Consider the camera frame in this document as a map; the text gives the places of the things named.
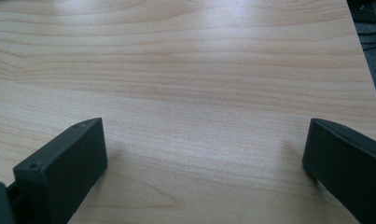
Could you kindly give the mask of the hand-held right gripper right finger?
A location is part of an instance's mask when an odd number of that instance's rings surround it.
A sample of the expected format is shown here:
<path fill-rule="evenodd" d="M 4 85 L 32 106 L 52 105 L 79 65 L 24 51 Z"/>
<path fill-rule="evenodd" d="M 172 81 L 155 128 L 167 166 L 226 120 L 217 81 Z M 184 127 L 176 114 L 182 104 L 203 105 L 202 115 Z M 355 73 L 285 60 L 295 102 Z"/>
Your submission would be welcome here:
<path fill-rule="evenodd" d="M 376 141 L 339 123 L 312 119 L 304 170 L 361 224 L 376 224 Z"/>

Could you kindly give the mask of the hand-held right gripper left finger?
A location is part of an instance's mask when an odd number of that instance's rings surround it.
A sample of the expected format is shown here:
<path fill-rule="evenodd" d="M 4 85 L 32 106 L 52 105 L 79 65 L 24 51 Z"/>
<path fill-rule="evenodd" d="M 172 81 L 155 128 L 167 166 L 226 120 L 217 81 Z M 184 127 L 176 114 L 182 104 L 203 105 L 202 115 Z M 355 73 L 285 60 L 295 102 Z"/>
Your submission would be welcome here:
<path fill-rule="evenodd" d="M 13 168 L 31 224 L 67 224 L 107 167 L 103 121 L 72 125 Z"/>

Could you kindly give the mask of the black metal stand base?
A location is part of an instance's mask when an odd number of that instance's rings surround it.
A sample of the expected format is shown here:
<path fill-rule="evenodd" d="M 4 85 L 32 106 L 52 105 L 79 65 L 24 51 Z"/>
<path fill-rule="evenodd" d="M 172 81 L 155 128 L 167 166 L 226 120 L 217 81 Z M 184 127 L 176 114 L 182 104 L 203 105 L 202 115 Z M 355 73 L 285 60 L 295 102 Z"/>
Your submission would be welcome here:
<path fill-rule="evenodd" d="M 354 22 L 376 23 L 376 12 L 372 6 L 375 0 L 346 0 Z"/>

